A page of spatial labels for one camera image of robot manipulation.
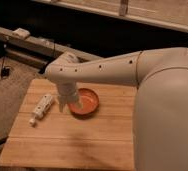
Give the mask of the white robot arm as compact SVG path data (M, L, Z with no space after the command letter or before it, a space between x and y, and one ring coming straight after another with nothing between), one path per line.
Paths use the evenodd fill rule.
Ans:
M81 63L65 52L45 70L61 106L77 84L138 88L133 112L135 171L188 171L188 48L144 50Z

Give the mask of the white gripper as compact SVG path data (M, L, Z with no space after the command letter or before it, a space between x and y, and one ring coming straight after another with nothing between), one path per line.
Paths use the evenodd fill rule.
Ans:
M76 108L83 108L83 104L79 99L78 88L75 83L62 83L57 85L58 99L59 99L59 111L63 112L66 104Z

